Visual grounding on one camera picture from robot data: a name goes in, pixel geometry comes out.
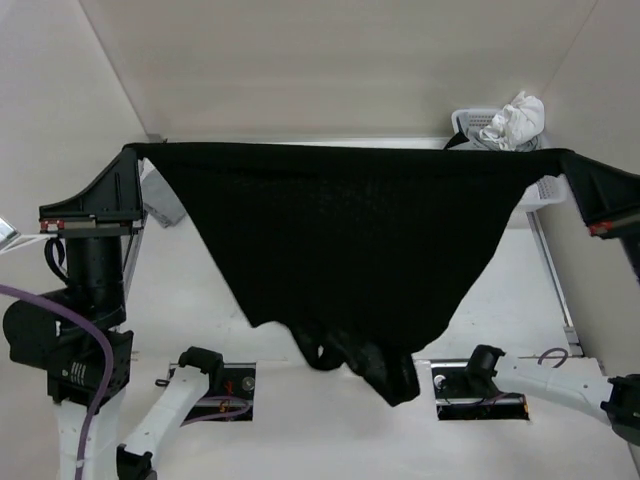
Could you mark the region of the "black tank top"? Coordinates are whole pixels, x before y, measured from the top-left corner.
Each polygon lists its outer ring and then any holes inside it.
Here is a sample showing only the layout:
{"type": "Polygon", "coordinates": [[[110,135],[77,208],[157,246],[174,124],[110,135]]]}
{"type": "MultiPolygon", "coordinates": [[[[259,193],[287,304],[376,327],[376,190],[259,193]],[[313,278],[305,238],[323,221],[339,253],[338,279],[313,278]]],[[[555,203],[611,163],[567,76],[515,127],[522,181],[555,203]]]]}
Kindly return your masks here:
{"type": "Polygon", "coordinates": [[[307,363],[349,367],[392,406],[525,190],[565,150],[529,153],[135,143],[169,183],[253,326],[286,326],[307,363]]]}

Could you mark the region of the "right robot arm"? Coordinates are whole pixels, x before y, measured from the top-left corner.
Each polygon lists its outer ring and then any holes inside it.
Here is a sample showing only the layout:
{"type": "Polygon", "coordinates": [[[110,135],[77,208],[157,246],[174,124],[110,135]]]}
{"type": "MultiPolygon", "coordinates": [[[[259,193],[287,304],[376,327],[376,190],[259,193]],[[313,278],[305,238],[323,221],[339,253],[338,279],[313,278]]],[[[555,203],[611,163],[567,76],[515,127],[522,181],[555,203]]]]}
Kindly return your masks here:
{"type": "MultiPolygon", "coordinates": [[[[589,235],[621,242],[639,273],[639,176],[567,149],[538,152],[566,176],[589,235]]],[[[531,365],[504,351],[478,345],[463,373],[473,394],[518,393],[578,411],[609,426],[627,443],[639,444],[639,376],[578,377],[531,365]]]]}

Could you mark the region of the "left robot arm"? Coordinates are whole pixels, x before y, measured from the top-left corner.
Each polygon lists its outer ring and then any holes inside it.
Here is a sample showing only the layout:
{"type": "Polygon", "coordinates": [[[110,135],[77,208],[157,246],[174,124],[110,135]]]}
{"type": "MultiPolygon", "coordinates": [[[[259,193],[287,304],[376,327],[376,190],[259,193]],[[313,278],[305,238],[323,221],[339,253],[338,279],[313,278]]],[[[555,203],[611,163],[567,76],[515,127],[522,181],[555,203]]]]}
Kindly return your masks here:
{"type": "Polygon", "coordinates": [[[3,318],[10,359],[46,375],[63,479],[155,478],[161,452],[190,411],[224,387],[221,355],[189,348],[145,418],[118,439],[133,347],[133,333],[121,330],[128,293],[122,238],[139,234],[145,220],[139,158],[124,149],[79,194],[43,206],[38,233],[1,229],[3,252],[42,242],[63,282],[45,294],[1,290],[12,299],[3,318]]]}

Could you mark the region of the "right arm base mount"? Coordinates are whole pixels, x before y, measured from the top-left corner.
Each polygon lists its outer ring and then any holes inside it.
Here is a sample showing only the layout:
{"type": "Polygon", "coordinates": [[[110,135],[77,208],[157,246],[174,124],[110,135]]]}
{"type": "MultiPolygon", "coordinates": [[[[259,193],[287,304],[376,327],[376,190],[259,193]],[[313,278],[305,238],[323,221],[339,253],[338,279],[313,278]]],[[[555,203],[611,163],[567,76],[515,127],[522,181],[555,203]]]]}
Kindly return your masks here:
{"type": "Polygon", "coordinates": [[[430,370],[436,413],[441,421],[521,420],[528,421],[526,397],[500,392],[493,386],[472,380],[466,360],[432,361],[430,370]]]}

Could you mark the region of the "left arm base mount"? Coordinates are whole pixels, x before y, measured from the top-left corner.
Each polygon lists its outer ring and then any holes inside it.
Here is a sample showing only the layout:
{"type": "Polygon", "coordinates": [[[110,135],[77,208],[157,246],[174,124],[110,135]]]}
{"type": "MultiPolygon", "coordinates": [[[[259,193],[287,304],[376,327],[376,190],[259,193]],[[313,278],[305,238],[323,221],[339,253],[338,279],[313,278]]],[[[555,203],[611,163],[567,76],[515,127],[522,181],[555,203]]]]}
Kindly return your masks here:
{"type": "Polygon", "coordinates": [[[166,379],[155,385],[164,390],[159,403],[186,414],[183,424],[252,421],[256,363],[224,363],[213,374],[202,368],[170,365],[166,379]]]}

